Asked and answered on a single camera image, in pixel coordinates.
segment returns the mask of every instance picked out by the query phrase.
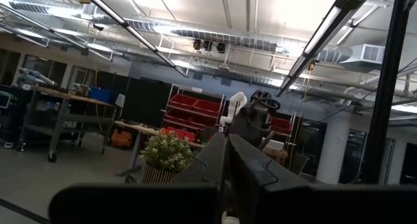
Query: black chair back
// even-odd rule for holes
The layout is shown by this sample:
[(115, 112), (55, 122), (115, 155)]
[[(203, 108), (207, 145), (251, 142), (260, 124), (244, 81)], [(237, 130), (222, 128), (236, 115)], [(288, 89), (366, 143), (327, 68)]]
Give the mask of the black chair back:
[(304, 166), (307, 164), (308, 160), (310, 160), (310, 158), (306, 155), (303, 155), (303, 154), (294, 155), (293, 162), (289, 170), (296, 175), (300, 175)]

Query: plant pot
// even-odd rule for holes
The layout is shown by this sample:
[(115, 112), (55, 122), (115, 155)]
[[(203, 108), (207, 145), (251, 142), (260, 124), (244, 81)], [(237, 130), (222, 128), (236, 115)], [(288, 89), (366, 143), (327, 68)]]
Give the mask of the plant pot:
[(172, 181), (177, 175), (178, 173), (176, 172), (162, 171), (146, 164), (145, 172), (142, 176), (142, 183), (165, 184)]

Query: black pole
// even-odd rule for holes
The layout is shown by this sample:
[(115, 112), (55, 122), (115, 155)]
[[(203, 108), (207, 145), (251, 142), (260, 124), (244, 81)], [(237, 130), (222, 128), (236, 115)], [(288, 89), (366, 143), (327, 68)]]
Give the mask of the black pole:
[(362, 180), (366, 184), (379, 182), (392, 98), (409, 18), (409, 10), (403, 10), (405, 2), (406, 0), (395, 0), (392, 9), (377, 96), (366, 142), (366, 157), (362, 174)]

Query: blue bin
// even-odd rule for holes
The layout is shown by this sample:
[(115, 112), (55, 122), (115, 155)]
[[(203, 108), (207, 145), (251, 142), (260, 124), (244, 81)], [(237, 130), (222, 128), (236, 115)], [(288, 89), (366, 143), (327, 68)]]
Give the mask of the blue bin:
[(90, 87), (90, 93), (89, 93), (89, 97), (93, 98), (95, 100), (100, 100), (101, 102), (105, 102), (108, 104), (113, 104), (114, 99), (113, 99), (113, 93), (103, 90), (103, 89), (99, 89), (96, 87)]

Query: green leaves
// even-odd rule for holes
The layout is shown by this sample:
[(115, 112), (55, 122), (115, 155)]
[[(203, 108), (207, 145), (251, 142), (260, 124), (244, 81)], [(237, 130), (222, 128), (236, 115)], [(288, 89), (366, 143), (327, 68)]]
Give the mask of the green leaves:
[(163, 171), (181, 172), (193, 158), (187, 142), (175, 132), (152, 136), (141, 157), (148, 165)]

